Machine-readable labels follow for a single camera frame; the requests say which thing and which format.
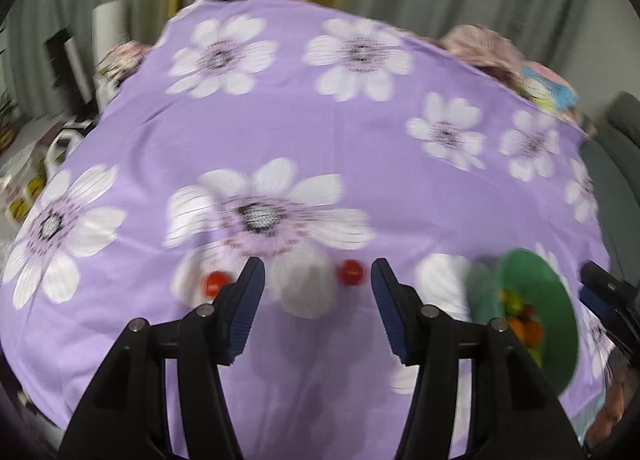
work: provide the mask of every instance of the floral tablecloth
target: floral tablecloth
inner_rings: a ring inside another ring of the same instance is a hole
[[[2,348],[65,427],[130,319],[180,318],[210,300],[207,274],[260,256],[254,327],[222,368],[246,457],[388,459],[415,371],[391,355],[368,281],[341,286],[336,267],[385,256],[424,302],[466,319],[472,263],[527,247],[581,322],[561,397],[573,415],[600,393],[608,345],[577,302],[579,265],[608,265],[582,138],[384,24],[289,0],[198,0],[32,209],[4,270]],[[463,367],[461,422],[468,386]],[[170,368],[185,454],[176,388]]]

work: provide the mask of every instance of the white flower print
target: white flower print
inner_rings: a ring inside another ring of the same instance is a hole
[[[420,366],[404,366],[399,359],[391,380],[391,390],[399,395],[411,395],[415,389]],[[451,443],[455,444],[468,434],[469,421],[471,420],[471,385],[472,370],[470,360],[465,360],[458,373],[458,397],[456,399],[456,419],[453,425]]]
[[[191,39],[196,48],[179,50],[170,70],[172,76],[186,77],[167,93],[190,90],[193,98],[210,96],[220,88],[231,95],[249,93],[254,88],[251,74],[268,68],[275,60],[275,41],[246,44],[265,26],[263,19],[247,16],[234,16],[223,24],[217,20],[197,24]]]
[[[535,247],[535,253],[547,262],[548,266],[550,266],[558,275],[558,278],[560,278],[562,285],[564,285],[564,289],[569,292],[569,282],[567,281],[566,276],[560,272],[560,264],[558,263],[556,255],[550,250],[546,250],[540,242],[536,243]]]
[[[14,306],[22,308],[42,280],[54,303],[70,300],[80,281],[72,256],[93,256],[116,239],[126,213],[111,207],[87,209],[116,179],[117,168],[93,166],[71,186],[68,170],[59,172],[31,208],[4,268],[3,282],[19,272]]]
[[[584,305],[582,306],[582,323],[585,332],[582,332],[587,343],[589,359],[591,361],[591,372],[594,379],[602,377],[609,354],[614,348],[614,344],[607,337],[604,327],[596,315]]]
[[[549,178],[554,173],[551,154],[560,153],[556,119],[544,112],[532,114],[524,110],[513,114],[517,130],[502,134],[500,152],[512,156],[509,172],[514,178],[531,182],[536,173]]]
[[[467,131],[481,117],[478,108],[460,98],[445,104],[437,93],[429,93],[424,101],[423,119],[414,117],[406,122],[409,135],[424,140],[423,150],[435,158],[443,158],[458,169],[468,171],[470,165],[484,169],[478,158],[484,135]]]
[[[178,246],[197,232],[225,233],[182,260],[172,283],[179,299],[196,305],[203,298],[193,291],[202,287],[195,278],[214,270],[236,278],[247,257],[258,256],[267,265],[267,288],[287,312],[317,318],[332,309],[335,263],[321,246],[361,249],[373,231],[363,211],[325,208],[342,197],[339,175],[313,176],[292,185],[294,175],[293,162],[278,158],[252,177],[232,169],[205,173],[198,185],[172,196],[166,246]]]
[[[578,160],[571,159],[575,180],[566,185],[564,196],[568,204],[574,205],[574,217],[581,224],[595,220],[598,215],[598,203],[593,195],[593,183],[586,166]]]
[[[391,74],[406,75],[414,67],[410,52],[400,50],[399,37],[385,25],[359,18],[352,23],[327,20],[326,34],[313,38],[302,61],[312,66],[334,65],[316,81],[321,95],[348,101],[364,93],[374,101],[388,101],[394,94]]]
[[[415,269],[415,290],[424,304],[433,304],[444,310],[453,319],[471,321],[466,303],[465,282],[472,274],[473,264],[463,256],[430,254],[420,261]],[[391,389],[395,393],[414,392],[419,366],[398,366],[391,378]],[[470,364],[460,367],[458,376],[458,400],[452,442],[465,437],[471,412]]]
[[[172,23],[175,23],[176,21],[180,21],[183,18],[186,18],[196,8],[198,8],[200,5],[205,3],[205,1],[206,0],[196,0],[195,2],[191,3],[191,5],[187,5],[186,7],[183,7],[174,16],[170,17],[167,20],[166,24],[164,25],[164,28],[162,29],[162,34],[160,35],[160,38],[158,39],[158,41],[156,41],[154,48],[158,48],[159,46],[162,46],[166,43],[166,40],[169,37],[169,26]]]

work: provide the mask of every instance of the green plate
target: green plate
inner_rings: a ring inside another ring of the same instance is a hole
[[[574,307],[558,275],[545,260],[526,249],[504,254],[495,273],[470,278],[468,303],[474,323],[504,317],[501,290],[514,290],[536,308],[545,329],[542,373],[560,395],[574,377],[578,363],[578,327]]]

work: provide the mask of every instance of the wall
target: wall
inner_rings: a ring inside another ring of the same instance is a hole
[[[594,120],[622,90],[640,98],[640,18],[629,0],[588,0],[560,73]]]

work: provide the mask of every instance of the pink fabric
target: pink fabric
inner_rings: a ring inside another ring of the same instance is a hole
[[[510,82],[520,80],[524,57],[511,41],[481,26],[459,25],[444,38],[444,48],[477,68],[497,68]]]

